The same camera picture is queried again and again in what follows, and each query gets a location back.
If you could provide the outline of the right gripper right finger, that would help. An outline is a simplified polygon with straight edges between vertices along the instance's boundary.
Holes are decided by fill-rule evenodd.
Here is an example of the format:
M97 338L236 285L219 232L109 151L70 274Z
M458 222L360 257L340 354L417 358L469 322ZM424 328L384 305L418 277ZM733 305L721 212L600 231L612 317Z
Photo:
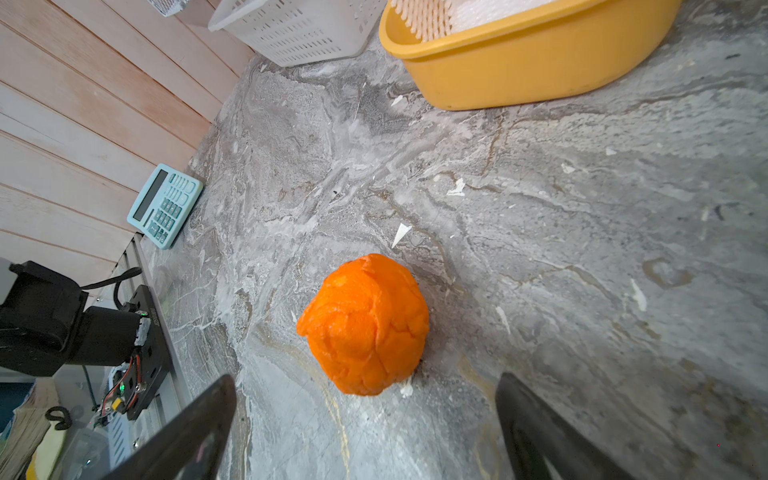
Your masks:
M630 479L514 374L501 375L495 404L516 479Z

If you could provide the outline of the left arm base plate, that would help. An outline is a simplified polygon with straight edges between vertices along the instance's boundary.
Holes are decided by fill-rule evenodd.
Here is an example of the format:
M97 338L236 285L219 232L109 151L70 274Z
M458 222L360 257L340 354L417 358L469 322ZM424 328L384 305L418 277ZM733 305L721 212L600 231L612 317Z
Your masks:
M169 345L154 294L140 285L126 305L128 311L141 316L138 342L128 361L112 375L105 398L97 412L101 417L121 414L136 420L159 394L165 377L171 372Z

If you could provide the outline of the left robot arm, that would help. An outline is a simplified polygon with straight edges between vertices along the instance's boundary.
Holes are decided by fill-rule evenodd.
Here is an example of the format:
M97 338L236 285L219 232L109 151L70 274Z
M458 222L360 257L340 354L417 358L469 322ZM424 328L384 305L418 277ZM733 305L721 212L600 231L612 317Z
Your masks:
M143 314L86 305L74 280L33 261L1 260L1 366L50 377L63 365L117 366L146 338Z

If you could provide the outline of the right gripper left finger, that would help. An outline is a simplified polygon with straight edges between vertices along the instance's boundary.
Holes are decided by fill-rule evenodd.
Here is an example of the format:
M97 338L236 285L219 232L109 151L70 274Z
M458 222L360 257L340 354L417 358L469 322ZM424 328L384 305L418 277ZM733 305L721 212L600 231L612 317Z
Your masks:
M215 479L237 408L234 378L225 374L197 397L172 374L160 387L166 402L157 409L166 422L110 468L105 479Z

